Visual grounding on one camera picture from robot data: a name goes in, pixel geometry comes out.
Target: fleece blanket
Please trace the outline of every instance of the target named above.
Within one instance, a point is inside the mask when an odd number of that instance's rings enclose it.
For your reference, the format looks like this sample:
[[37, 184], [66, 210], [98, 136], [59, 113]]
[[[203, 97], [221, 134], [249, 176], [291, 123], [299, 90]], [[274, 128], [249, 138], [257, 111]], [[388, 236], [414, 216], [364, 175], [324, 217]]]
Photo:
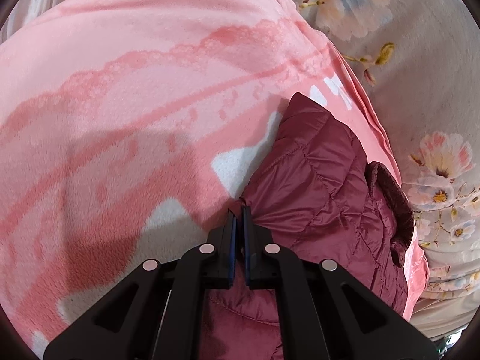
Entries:
[[0, 46], [0, 80], [0, 302], [40, 357], [144, 259], [223, 222], [295, 92], [400, 183], [363, 88], [291, 0], [66, 0]]

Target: stitched seam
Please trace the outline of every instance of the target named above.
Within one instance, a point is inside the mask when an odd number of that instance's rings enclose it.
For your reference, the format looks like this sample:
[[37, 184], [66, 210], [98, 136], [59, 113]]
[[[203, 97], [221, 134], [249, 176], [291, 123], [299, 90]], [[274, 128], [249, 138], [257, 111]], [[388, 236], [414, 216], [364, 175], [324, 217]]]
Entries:
[[238, 311], [235, 311], [235, 310], [232, 310], [230, 307], [228, 306], [225, 306], [224, 304], [220, 303], [220, 302], [217, 302], [216, 300], [213, 300], [212, 298], [208, 298], [211, 302], [223, 307], [225, 310], [228, 310], [230, 312], [233, 312], [234, 314], [238, 315], [239, 317], [242, 317], [242, 318], [245, 318], [245, 319], [249, 319], [250, 321], [255, 321], [255, 322], [258, 322], [258, 323], [262, 323], [263, 325], [268, 325], [268, 326], [275, 326], [275, 327], [279, 327], [280, 324], [279, 323], [276, 323], [276, 322], [266, 322], [266, 321], [260, 321], [258, 319], [255, 319], [255, 318], [252, 318], [252, 317], [248, 317], [244, 314], [241, 314], [239, 313]]
[[293, 149], [293, 151], [291, 151], [290, 153], [286, 153], [284, 154], [283, 156], [279, 157], [273, 164], [271, 164], [267, 169], [265, 169], [259, 176], [258, 178], [260, 179], [265, 173], [267, 173], [268, 171], [270, 171], [270, 169], [272, 169], [273, 167], [275, 167], [280, 161], [282, 161], [283, 159], [291, 156], [292, 154], [294, 154], [297, 150], [302, 150], [303, 152], [303, 155], [305, 156], [305, 152], [303, 151], [304, 147], [308, 144], [310, 144], [310, 142], [312, 140], [314, 140], [316, 138], [316, 136], [318, 134], [320, 134], [320, 131], [323, 130], [323, 128], [325, 127], [325, 125], [328, 123], [328, 121], [331, 119], [332, 115], [330, 114], [330, 116], [328, 117], [328, 119], [325, 121], [325, 123], [323, 123], [317, 130], [317, 132], [308, 140], [308, 142], [306, 143], [300, 143], [298, 142], [296, 139], [294, 138], [282, 138], [282, 139], [291, 139], [292, 142], [295, 142], [295, 144], [297, 145], [297, 147], [295, 149]]
[[[373, 261], [375, 262], [375, 265], [377, 266], [377, 269], [380, 268], [380, 264], [378, 264], [378, 261], [377, 261], [377, 259], [375, 258], [374, 253], [371, 251], [370, 247], [369, 247], [368, 244], [366, 243], [365, 239], [364, 239], [363, 236], [362, 236], [362, 233], [359, 232], [359, 231], [355, 231], [355, 232], [358, 234], [358, 236], [360, 237], [360, 239], [363, 241], [363, 244], [367, 247], [368, 251], [370, 252], [371, 257], [373, 258]], [[380, 281], [381, 281], [381, 283], [382, 283], [382, 286], [384, 286], [385, 288], [388, 289], [387, 285], [385, 284], [385, 281], [384, 281], [385, 279], [384, 279], [384, 277], [383, 277], [382, 274], [379, 275], [379, 278], [380, 278]]]
[[[325, 186], [325, 183], [323, 182], [322, 180], [322, 177], [317, 173], [315, 172], [315, 169], [313, 168], [313, 166], [311, 165], [310, 161], [308, 160], [307, 156], [305, 155], [305, 152], [303, 151], [303, 147], [300, 147], [299, 148], [303, 154], [303, 157], [305, 158], [305, 161], [306, 163], [310, 166], [310, 168], [312, 169], [312, 171], [315, 173], [315, 175], [318, 177], [318, 180], [321, 182], [321, 184], [323, 185], [323, 187], [326, 189], [326, 191], [328, 192], [328, 196], [330, 197], [331, 199], [331, 196], [330, 196], [330, 192], [328, 191], [328, 188]], [[315, 220], [315, 218], [318, 216], [318, 214], [320, 214], [320, 212], [323, 211], [323, 208], [325, 207], [325, 204], [317, 211], [317, 213], [315, 215], [313, 215], [313, 217], [308, 221], [308, 223], [304, 226], [303, 230], [301, 232], [299, 232], [298, 234], [298, 237], [295, 239], [295, 241], [291, 244], [291, 247], [293, 247], [294, 245], [297, 244], [298, 241], [300, 241], [300, 238], [302, 237], [302, 235], [306, 232], [307, 230], [307, 227], [311, 225], [311, 223]]]
[[311, 111], [300, 111], [300, 112], [297, 112], [296, 114], [294, 115], [291, 115], [289, 116], [288, 118], [286, 119], [283, 119], [283, 122], [285, 123], [287, 120], [290, 120], [292, 119], [292, 117], [297, 117], [297, 116], [300, 116], [300, 115], [312, 115], [312, 114], [322, 114], [323, 112], [319, 111], [319, 110], [311, 110]]
[[[322, 184], [323, 184], [323, 186], [325, 187], [325, 189], [328, 191], [328, 195], [329, 195], [331, 198], [335, 197], [335, 196], [337, 195], [337, 193], [339, 193], [342, 188], [340, 188], [336, 193], [330, 192], [330, 191], [328, 190], [328, 188], [325, 186], [325, 183], [323, 182], [322, 176], [317, 173], [317, 169], [315, 168], [315, 166], [313, 166], [313, 165], [311, 164], [310, 159], [308, 158], [308, 156], [307, 156], [306, 153], [304, 152], [304, 150], [303, 150], [303, 149], [304, 149], [304, 146], [300, 147], [299, 149], [302, 151], [303, 156], [305, 157], [305, 160], [306, 160], [306, 162], [308, 163], [308, 165], [310, 166], [310, 168], [311, 168], [311, 170], [313, 171], [313, 173], [316, 174], [316, 176], [320, 179], [320, 181], [322, 182]], [[355, 154], [355, 157], [354, 157], [353, 161], [351, 162], [351, 164], [350, 164], [350, 166], [349, 166], [349, 169], [348, 169], [346, 175], [349, 175], [349, 174], [350, 174], [350, 171], [352, 170], [352, 166], [353, 166], [353, 164], [354, 164], [354, 162], [355, 162], [355, 160], [356, 160], [357, 158], [358, 158], [358, 156]]]
[[[359, 243], [360, 243], [360, 240], [357, 237], [357, 242], [355, 243], [355, 246], [353, 247], [354, 251], [357, 250]], [[347, 270], [348, 270], [350, 264], [352, 263], [352, 257], [353, 257], [353, 253], [350, 255], [349, 259], [346, 261], [345, 269], [347, 269]]]
[[[327, 123], [333, 118], [332, 114], [331, 114], [329, 111], [327, 111], [327, 112], [328, 112], [329, 115], [328, 115], [328, 117], [327, 117], [327, 119], [326, 119], [325, 121], [323, 121], [323, 120], [321, 120], [321, 119], [317, 119], [317, 120], [316, 120], [317, 123], [321, 124], [321, 126], [319, 126], [319, 127], [317, 128], [317, 132], [312, 135], [312, 137], [308, 140], [308, 142], [306, 142], [306, 143], [301, 143], [301, 142], [298, 142], [296, 139], [292, 138], [293, 141], [294, 141], [297, 145], [299, 145], [302, 150], [303, 150], [303, 148], [304, 148], [306, 145], [309, 145], [309, 144], [311, 143], [311, 141], [314, 140], [314, 139], [317, 137], [318, 134], [320, 134], [320, 131], [322, 131], [323, 128], [327, 125]], [[316, 110], [316, 111], [315, 111], [315, 114], [322, 114], [322, 113], [323, 113], [323, 112], [320, 112], [320, 110]], [[301, 115], [301, 114], [309, 114], [309, 115], [311, 115], [312, 112], [310, 112], [310, 111], [309, 111], [309, 112], [299, 112], [298, 114], [295, 114], [295, 115], [293, 115], [293, 116], [291, 116], [291, 117], [296, 117], [296, 116]]]
[[275, 352], [277, 352], [277, 350], [281, 347], [282, 347], [282, 340], [280, 340], [280, 344], [278, 344], [275, 350], [273, 351], [272, 357], [270, 357], [270, 360], [273, 360], [273, 356], [275, 355]]
[[352, 162], [350, 163], [349, 170], [348, 170], [347, 173], [346, 173], [346, 177], [345, 177], [345, 179], [343, 180], [342, 186], [341, 186], [340, 189], [337, 191], [337, 193], [335, 193], [335, 194], [333, 195], [333, 197], [335, 197], [335, 196], [342, 190], [343, 186], [345, 185], [345, 182], [346, 182], [346, 180], [347, 180], [348, 175], [350, 174], [350, 172], [351, 172], [351, 170], [352, 170], [352, 167], [353, 167], [353, 164], [355, 163], [355, 160], [358, 160], [358, 161], [359, 161], [359, 158], [358, 158], [357, 154], [355, 154], [355, 157], [353, 158]]
[[[385, 232], [387, 230], [387, 226], [385, 224], [385, 221], [383, 220], [383, 216], [382, 216], [382, 212], [380, 211], [380, 209], [378, 208], [378, 204], [377, 204], [377, 201], [374, 200], [374, 188], [375, 188], [375, 185], [372, 187], [371, 189], [371, 194], [369, 193], [369, 199], [370, 199], [370, 202], [371, 202], [371, 205], [373, 207], [373, 211], [375, 212], [375, 215], [380, 219], [380, 222], [382, 223], [382, 226], [383, 226], [383, 233], [382, 233], [382, 249], [383, 249], [383, 246], [385, 245], [385, 247], [388, 247], [390, 248], [391, 246], [391, 242], [392, 242], [392, 239], [390, 239], [390, 242], [389, 244], [386, 244], [385, 243]], [[393, 216], [395, 217], [395, 213], [393, 212], [393, 210], [390, 208], [390, 210], [392, 211], [392, 214]]]
[[300, 147], [296, 147], [295, 149], [293, 149], [291, 152], [289, 153], [286, 153], [280, 157], [277, 158], [277, 160], [275, 162], [273, 162], [267, 169], [265, 169], [261, 174], [258, 175], [258, 180], [254, 181], [251, 185], [256, 185], [258, 184], [260, 181], [261, 181], [261, 178], [266, 174], [268, 173], [272, 168], [276, 167], [281, 161], [283, 161], [285, 158], [287, 157], [290, 157], [291, 155], [293, 155], [297, 150], [301, 149]]
[[[357, 228], [355, 228], [355, 234], [357, 235], [357, 240], [358, 240], [358, 244], [360, 243], [360, 240], [363, 242], [363, 244], [367, 247], [368, 251], [370, 252], [370, 256], [373, 258], [373, 261], [376, 265], [376, 269], [378, 269], [380, 267], [380, 264], [378, 264], [378, 261], [377, 259], [375, 258], [374, 256], [374, 253], [371, 251], [370, 247], [368, 246], [368, 244], [366, 243], [365, 239], [363, 238], [362, 236], [362, 233], [358, 231]], [[380, 280], [382, 281], [382, 284], [385, 284], [383, 282], [383, 278], [382, 278], [382, 275], [380, 275]]]
[[[382, 282], [382, 288], [380, 289], [380, 292], [382, 292], [384, 289], [388, 292], [388, 288], [385, 283]], [[395, 295], [394, 295], [394, 298], [391, 302], [391, 304], [389, 305], [391, 308], [393, 308], [393, 305], [397, 303], [398, 301], [398, 298], [401, 296], [401, 295], [404, 295], [406, 294], [408, 296], [408, 291], [405, 291], [405, 289], [403, 287], [400, 287], [400, 286], [397, 286], [397, 289], [395, 291]]]

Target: bed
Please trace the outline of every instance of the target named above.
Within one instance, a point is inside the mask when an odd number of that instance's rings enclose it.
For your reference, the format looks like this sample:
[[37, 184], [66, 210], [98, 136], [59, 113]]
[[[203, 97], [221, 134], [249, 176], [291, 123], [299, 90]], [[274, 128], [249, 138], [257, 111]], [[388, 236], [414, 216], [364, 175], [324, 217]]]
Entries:
[[[20, 0], [3, 26], [1, 39], [61, 1]], [[475, 107], [480, 91], [473, 85], [480, 66], [474, 52], [479, 40], [476, 3], [464, 0], [467, 7], [463, 0], [293, 1], [351, 63], [387, 130], [430, 263], [431, 278], [423, 295], [426, 304], [414, 313], [412, 323], [430, 332], [431, 338], [448, 334], [468, 323], [480, 303], [475, 265], [480, 234], [475, 231], [479, 191], [474, 189], [478, 180], [474, 154], [479, 152], [474, 128], [480, 111]], [[339, 10], [339, 1], [349, 4], [347, 14]], [[4, 19], [8, 4], [5, 7]], [[462, 106], [445, 112], [444, 105], [458, 104], [457, 99]], [[435, 156], [447, 154], [451, 165], [441, 169]], [[438, 229], [432, 231], [437, 222]], [[465, 251], [468, 261], [461, 257], [459, 262], [458, 256]], [[439, 327], [439, 304], [458, 302], [455, 299], [462, 300], [463, 318]], [[468, 310], [462, 309], [465, 299], [470, 300]], [[459, 314], [458, 307], [451, 312]]]

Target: white flower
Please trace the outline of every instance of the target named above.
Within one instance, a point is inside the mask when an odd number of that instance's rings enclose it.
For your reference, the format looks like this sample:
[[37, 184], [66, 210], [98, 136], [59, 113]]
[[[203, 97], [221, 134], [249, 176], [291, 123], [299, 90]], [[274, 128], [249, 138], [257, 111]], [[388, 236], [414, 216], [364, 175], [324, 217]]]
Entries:
[[419, 178], [418, 184], [412, 186], [406, 195], [421, 211], [440, 210], [455, 202], [454, 189], [450, 183], [437, 176]]
[[430, 234], [430, 221], [426, 219], [418, 219], [415, 224], [417, 225], [418, 240], [423, 241], [426, 239], [427, 235]]
[[474, 233], [475, 228], [475, 221], [473, 219], [453, 226], [448, 231], [450, 233], [450, 240], [462, 241], [464, 239], [470, 238], [471, 235]]
[[457, 291], [464, 290], [469, 285], [469, 280], [466, 277], [461, 277], [455, 280], [448, 280], [440, 283], [440, 291]]
[[390, 0], [325, 0], [318, 7], [315, 24], [337, 38], [363, 38], [392, 20]]

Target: yellow flower center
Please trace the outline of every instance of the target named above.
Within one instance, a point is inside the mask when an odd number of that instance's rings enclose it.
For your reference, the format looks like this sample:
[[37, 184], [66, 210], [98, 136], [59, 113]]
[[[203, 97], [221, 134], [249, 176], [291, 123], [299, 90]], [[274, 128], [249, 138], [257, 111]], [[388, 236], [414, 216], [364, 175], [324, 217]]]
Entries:
[[435, 193], [432, 200], [434, 203], [443, 203], [448, 200], [448, 195], [444, 190], [439, 190]]
[[462, 234], [463, 234], [463, 229], [457, 229], [453, 233], [453, 235], [455, 235], [455, 237], [460, 237]]

